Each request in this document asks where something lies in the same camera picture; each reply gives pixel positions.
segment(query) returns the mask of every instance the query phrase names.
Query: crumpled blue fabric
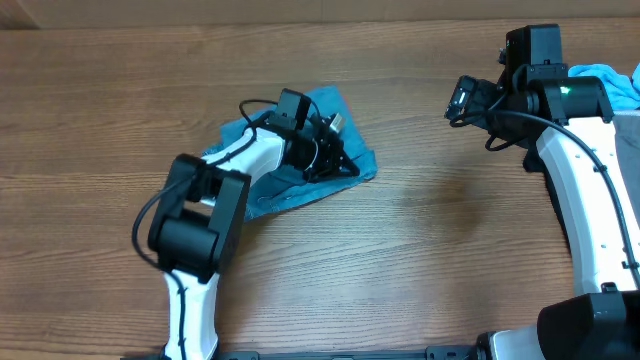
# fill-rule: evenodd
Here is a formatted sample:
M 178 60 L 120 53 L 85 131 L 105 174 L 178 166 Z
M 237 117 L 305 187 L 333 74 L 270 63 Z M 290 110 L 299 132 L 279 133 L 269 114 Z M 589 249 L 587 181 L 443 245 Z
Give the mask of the crumpled blue fabric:
M 635 110 L 640 108 L 640 64 L 630 80 L 618 74 L 609 65 L 576 65 L 569 69 L 569 76 L 596 76 L 602 80 L 613 110 Z
M 247 200 L 245 221 L 322 199 L 344 189 L 356 186 L 366 180 L 370 180 L 378 172 L 375 154 L 367 148 L 367 144 L 362 136 L 360 136 L 351 116 L 349 106 L 340 94 L 340 91 L 338 91 L 338 88 L 335 86 L 318 88 L 306 95 L 316 102 L 323 116 L 340 113 L 346 118 L 347 121 L 340 133 L 340 138 L 344 141 L 345 152 L 358 168 L 360 168 L 360 176 L 312 184 L 305 182 L 302 179 L 301 172 L 293 169 L 291 166 L 281 166 L 279 169 L 260 178 L 260 180 L 251 187 L 249 199 Z M 263 114 L 264 111 L 273 108 L 274 107 L 266 108 L 249 117 L 251 120 L 255 120 Z M 311 107 L 309 116 L 314 111 L 314 108 Z M 205 150 L 203 156 L 222 151 L 240 139 L 246 125 L 247 122 L 244 119 L 240 119 L 222 126 L 220 128 L 222 142 Z M 307 123 L 305 128 L 302 129 L 302 132 L 310 133 L 311 125 Z

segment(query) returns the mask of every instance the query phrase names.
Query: wooden tabletop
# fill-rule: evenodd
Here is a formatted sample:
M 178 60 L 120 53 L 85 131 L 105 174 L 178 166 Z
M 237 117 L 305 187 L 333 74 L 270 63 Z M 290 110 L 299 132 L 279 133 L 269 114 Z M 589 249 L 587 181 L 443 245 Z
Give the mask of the wooden tabletop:
M 566 62 L 637 65 L 637 19 L 559 22 Z M 497 80 L 523 25 L 0 32 L 0 359 L 159 351 L 167 290 L 131 247 L 134 217 L 177 154 L 283 87 L 336 84 L 380 171 L 245 226 L 223 350 L 420 349 L 533 323 L 573 293 L 542 175 L 442 118 L 458 76 Z

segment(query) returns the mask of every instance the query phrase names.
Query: blue towel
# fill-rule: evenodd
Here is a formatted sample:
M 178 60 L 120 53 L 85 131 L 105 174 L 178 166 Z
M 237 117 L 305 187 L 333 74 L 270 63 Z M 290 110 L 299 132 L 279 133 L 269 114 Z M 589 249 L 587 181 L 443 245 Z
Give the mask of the blue towel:
M 613 110 L 635 110 L 640 108 L 640 64 L 633 73 L 633 82 L 628 76 L 619 75 L 611 66 L 576 65 L 569 69 L 569 76 L 597 76 L 604 83 Z
M 338 191 L 356 186 L 365 180 L 370 180 L 378 172 L 375 154 L 367 148 L 364 139 L 358 133 L 349 106 L 338 88 L 335 86 L 319 88 L 307 93 L 307 95 L 318 104 L 322 116 L 340 113 L 346 118 L 347 122 L 340 133 L 340 138 L 344 141 L 344 151 L 360 168 L 360 176 L 311 184 L 302 179 L 300 171 L 290 166 L 282 166 L 263 176 L 251 187 L 245 221 L 322 199 Z M 264 111 L 252 114 L 251 120 L 257 119 L 262 113 Z M 222 126 L 220 128 L 222 142 L 211 146 L 203 155 L 222 151 L 240 139 L 246 125 L 247 122 L 241 119 Z M 310 133 L 311 125 L 307 123 L 302 132 Z

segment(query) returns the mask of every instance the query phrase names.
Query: blue cloth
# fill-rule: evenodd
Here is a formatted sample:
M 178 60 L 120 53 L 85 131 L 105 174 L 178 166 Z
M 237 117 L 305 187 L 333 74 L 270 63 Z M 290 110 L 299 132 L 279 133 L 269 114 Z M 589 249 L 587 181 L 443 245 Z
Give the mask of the blue cloth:
M 613 110 L 635 110 L 640 108 L 640 64 L 633 73 L 633 81 L 619 75 L 611 66 L 576 65 L 569 69 L 569 76 L 596 76 L 602 80 Z
M 290 166 L 282 166 L 263 176 L 251 187 L 244 217 L 245 221 L 322 199 L 341 190 L 356 186 L 365 180 L 370 180 L 378 172 L 375 154 L 367 148 L 364 139 L 358 133 L 358 129 L 356 129 L 351 117 L 349 106 L 340 91 L 338 91 L 338 88 L 335 86 L 319 88 L 307 93 L 307 95 L 316 102 L 318 108 L 320 108 L 321 115 L 329 116 L 340 113 L 346 118 L 347 121 L 340 133 L 340 138 L 344 141 L 344 151 L 360 168 L 360 176 L 312 184 L 306 183 L 302 179 L 300 171 Z M 314 111 L 314 108 L 311 107 L 309 115 Z M 250 118 L 255 120 L 263 113 L 264 111 L 252 114 Z M 246 125 L 247 122 L 241 119 L 222 126 L 220 128 L 222 142 L 211 146 L 203 155 L 215 154 L 233 144 L 240 139 Z M 311 125 L 307 123 L 302 132 L 310 133 Z

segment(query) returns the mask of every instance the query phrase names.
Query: wooden table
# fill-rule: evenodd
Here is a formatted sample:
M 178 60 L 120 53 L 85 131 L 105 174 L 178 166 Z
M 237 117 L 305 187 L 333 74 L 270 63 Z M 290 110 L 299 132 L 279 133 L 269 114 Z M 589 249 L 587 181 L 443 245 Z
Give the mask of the wooden table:
M 570 64 L 640 59 L 637 19 L 560 23 Z M 222 349 L 419 349 L 531 324 L 573 293 L 543 178 L 442 118 L 458 76 L 498 78 L 522 25 L 0 32 L 0 359 L 159 351 L 167 290 L 131 248 L 136 213 L 240 100 L 327 84 L 380 171 L 247 224 L 220 284 Z

